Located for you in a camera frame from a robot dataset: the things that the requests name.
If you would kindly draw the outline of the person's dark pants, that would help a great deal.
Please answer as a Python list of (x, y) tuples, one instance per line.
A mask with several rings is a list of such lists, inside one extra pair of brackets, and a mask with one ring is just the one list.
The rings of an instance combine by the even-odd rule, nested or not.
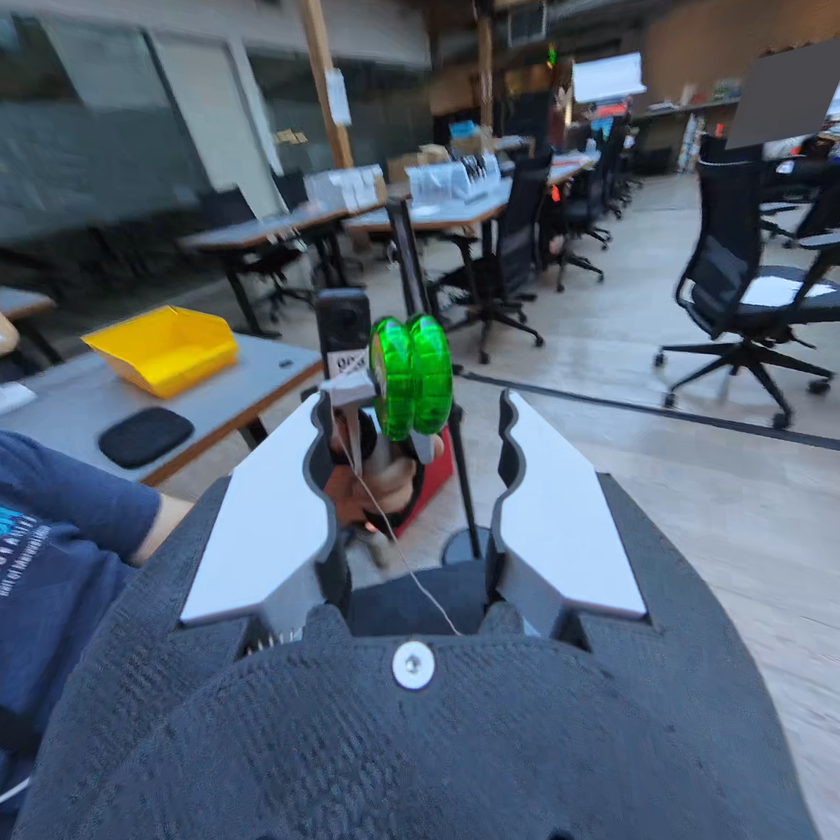
[(346, 623), (355, 637), (473, 635), (486, 608), (485, 568), (466, 561), (354, 591)]

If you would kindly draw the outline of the green yoyo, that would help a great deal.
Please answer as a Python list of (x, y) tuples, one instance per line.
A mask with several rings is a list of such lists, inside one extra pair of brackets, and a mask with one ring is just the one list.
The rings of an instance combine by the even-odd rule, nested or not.
[(371, 331), (369, 358), (383, 435), (401, 444), (412, 433), (438, 434), (448, 422), (454, 395), (448, 341), (438, 321), (426, 313), (405, 322), (381, 319)]

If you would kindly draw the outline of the white paper sign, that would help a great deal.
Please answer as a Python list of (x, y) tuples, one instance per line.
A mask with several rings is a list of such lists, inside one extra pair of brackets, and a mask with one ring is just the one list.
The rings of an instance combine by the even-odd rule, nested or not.
[(342, 71), (338, 68), (328, 68), (324, 71), (324, 79), (333, 124), (340, 127), (350, 126), (352, 124), (350, 103)]

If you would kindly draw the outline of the white rolled sheet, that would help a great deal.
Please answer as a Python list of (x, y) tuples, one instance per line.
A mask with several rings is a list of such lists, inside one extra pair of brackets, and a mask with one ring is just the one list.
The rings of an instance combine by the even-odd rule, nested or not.
[(576, 62), (572, 71), (574, 101), (612, 102), (645, 93), (642, 56), (629, 54)]

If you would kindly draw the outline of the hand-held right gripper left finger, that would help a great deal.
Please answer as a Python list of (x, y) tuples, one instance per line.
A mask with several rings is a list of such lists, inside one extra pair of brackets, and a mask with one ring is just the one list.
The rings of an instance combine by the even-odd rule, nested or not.
[(185, 598), (184, 627), (248, 618), (289, 641), (317, 606), (346, 616), (351, 573), (325, 490), (332, 420), (329, 397), (316, 392), (235, 468)]

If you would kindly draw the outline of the red container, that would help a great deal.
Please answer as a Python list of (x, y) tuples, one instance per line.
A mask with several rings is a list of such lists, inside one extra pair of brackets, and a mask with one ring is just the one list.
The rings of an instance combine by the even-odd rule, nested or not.
[(419, 485), (418, 496), (413, 508), (402, 520), (398, 528), (394, 528), (397, 538), (402, 537), (413, 525), (419, 515), (436, 498), (455, 473), (455, 462), (450, 432), (447, 426), (442, 429), (440, 436), (444, 442), (444, 453), (424, 468), (423, 480)]

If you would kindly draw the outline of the black floor stand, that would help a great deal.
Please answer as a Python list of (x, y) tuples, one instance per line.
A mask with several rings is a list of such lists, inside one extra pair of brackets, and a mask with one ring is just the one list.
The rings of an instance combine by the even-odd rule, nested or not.
[[(410, 212), (403, 197), (389, 197), (385, 204), (392, 225), (395, 246), (400, 262), (403, 297), (408, 316), (421, 312), (431, 315), (432, 307), (426, 291), (424, 275), (420, 267), (417, 246), (411, 224)], [(441, 562), (453, 565), (467, 560), (483, 561), (490, 535), (488, 528), (476, 524), (473, 498), (469, 485), (466, 452), (461, 435), (465, 412), (453, 401), (448, 418), (448, 436), (455, 462), (458, 486), (465, 511), (466, 528), (457, 531), (444, 546)]]

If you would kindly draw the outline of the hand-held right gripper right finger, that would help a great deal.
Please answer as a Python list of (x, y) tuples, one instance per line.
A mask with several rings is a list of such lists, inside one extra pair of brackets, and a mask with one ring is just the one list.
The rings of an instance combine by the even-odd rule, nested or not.
[(499, 436), (505, 490), (491, 516), (489, 599), (515, 607), (526, 635), (555, 640), (582, 614), (648, 619), (590, 461), (511, 389), (500, 394)]

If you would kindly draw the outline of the black office chair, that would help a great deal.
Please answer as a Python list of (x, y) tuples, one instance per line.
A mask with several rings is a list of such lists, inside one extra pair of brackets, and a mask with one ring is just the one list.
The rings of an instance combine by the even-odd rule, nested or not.
[(772, 428), (786, 430), (794, 410), (771, 377), (778, 367), (810, 375), (808, 391), (830, 390), (835, 373), (778, 352), (776, 346), (799, 342), (796, 327), (838, 324), (838, 285), (826, 275), (838, 267), (838, 230), (805, 237), (801, 247), (815, 252), (806, 268), (762, 262), (760, 165), (757, 162), (698, 160), (700, 231), (695, 249), (675, 288), (675, 302), (708, 336), (710, 343), (663, 345), (654, 367), (667, 353), (708, 356), (711, 361), (672, 383), (663, 408), (676, 407), (683, 386), (720, 369), (730, 375), (749, 371), (778, 409)]
[(595, 274), (598, 283), (603, 283), (604, 272), (590, 260), (579, 256), (573, 245), (574, 240), (584, 235), (597, 239), (602, 250), (610, 244), (607, 234), (599, 233), (595, 227), (606, 214), (607, 201), (611, 197), (615, 150), (605, 129), (595, 123), (594, 120), (588, 122), (579, 139), (583, 141), (582, 150), (587, 155), (599, 154), (598, 161), (574, 177), (562, 201), (559, 266), (560, 272), (564, 272), (567, 266), (590, 271)]
[(509, 203), (497, 218), (496, 244), (483, 250), (481, 257), (471, 255), (474, 241), (471, 234), (454, 230), (437, 233), (441, 239), (456, 245), (462, 264), (440, 278), (425, 281), (432, 315), (436, 319), (441, 316), (438, 290), (441, 287), (457, 290), (455, 303), (464, 309), (465, 316), (457, 322), (444, 322), (444, 330), (454, 333), (479, 324), (481, 364), (490, 362), (487, 343), (491, 326), (496, 322), (530, 334), (537, 347), (544, 344), (543, 336), (528, 325), (523, 310), (523, 302), (533, 300), (534, 296), (524, 294), (522, 288), (532, 276), (535, 226), (552, 158), (550, 150), (515, 164)]

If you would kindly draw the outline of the wooden post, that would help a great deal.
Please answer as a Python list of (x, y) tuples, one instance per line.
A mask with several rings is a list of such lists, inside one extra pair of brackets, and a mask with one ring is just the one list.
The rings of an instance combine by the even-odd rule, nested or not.
[(329, 102), (328, 74), (334, 69), (334, 66), (322, 3), (320, 1), (299, 1), (298, 5), (308, 45), (311, 74), (318, 95), (332, 163), (336, 169), (352, 169), (354, 168), (354, 160), (347, 129), (334, 121)]

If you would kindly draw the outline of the clear plastic organizer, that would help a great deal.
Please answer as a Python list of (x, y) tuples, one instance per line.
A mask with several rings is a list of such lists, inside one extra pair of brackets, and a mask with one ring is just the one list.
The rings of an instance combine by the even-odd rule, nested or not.
[(490, 167), (469, 170), (460, 161), (408, 166), (405, 168), (409, 193), (415, 204), (472, 203), (488, 196), (501, 183), (496, 160)]

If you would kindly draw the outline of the grey desk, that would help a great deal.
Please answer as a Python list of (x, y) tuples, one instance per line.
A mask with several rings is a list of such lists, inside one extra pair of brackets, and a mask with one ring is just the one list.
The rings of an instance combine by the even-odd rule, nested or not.
[[(84, 353), (24, 380), (36, 398), (2, 415), (1, 428), (115, 476), (155, 487), (230, 434), (241, 433), (254, 448), (266, 437), (262, 415), (322, 372), (315, 351), (244, 335), (236, 340), (237, 363), (163, 401), (121, 380), (96, 354)], [(125, 469), (113, 464), (99, 449), (101, 433), (153, 406), (184, 416), (194, 425), (193, 434), (146, 466)]]

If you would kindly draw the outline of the stack of white boxes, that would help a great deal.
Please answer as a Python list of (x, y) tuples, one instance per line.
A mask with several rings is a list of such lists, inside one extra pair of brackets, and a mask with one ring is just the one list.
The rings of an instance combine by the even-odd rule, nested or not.
[(304, 175), (308, 199), (322, 207), (349, 212), (385, 205), (387, 188), (378, 164)]

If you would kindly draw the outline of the yellow plastic bin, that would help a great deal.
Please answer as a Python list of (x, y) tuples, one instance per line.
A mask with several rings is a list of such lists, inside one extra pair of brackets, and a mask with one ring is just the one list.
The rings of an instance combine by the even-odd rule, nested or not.
[(161, 307), (90, 332), (82, 342), (123, 381), (169, 400), (236, 364), (227, 322), (199, 311)]

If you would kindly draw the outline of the person's blue shirt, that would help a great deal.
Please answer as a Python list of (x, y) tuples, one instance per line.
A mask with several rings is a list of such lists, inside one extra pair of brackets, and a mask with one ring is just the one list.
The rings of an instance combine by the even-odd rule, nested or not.
[(29, 748), (137, 573), (161, 498), (21, 434), (1, 449), (2, 745)]

